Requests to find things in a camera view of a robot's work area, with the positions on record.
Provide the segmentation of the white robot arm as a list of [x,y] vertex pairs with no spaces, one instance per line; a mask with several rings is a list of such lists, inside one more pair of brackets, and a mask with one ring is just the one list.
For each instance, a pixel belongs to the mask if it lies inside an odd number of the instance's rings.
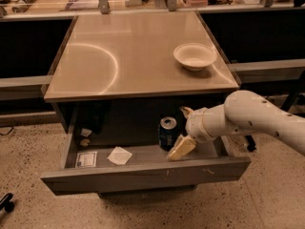
[[224,103],[210,109],[181,107],[186,117],[187,135],[180,135],[168,154],[179,160],[199,143],[224,135],[247,135],[255,132],[271,135],[305,155],[305,119],[277,108],[259,94],[235,91]]

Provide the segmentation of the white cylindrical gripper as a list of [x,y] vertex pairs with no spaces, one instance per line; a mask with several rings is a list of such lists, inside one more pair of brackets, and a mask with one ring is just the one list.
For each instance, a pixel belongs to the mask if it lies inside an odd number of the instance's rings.
[[196,142],[204,143],[215,140],[215,136],[209,133],[211,123],[206,123],[207,117],[214,113],[211,109],[193,110],[190,107],[181,106],[179,110],[187,118],[185,130],[188,135],[180,135],[177,138],[167,155],[167,160],[181,159],[195,148]]

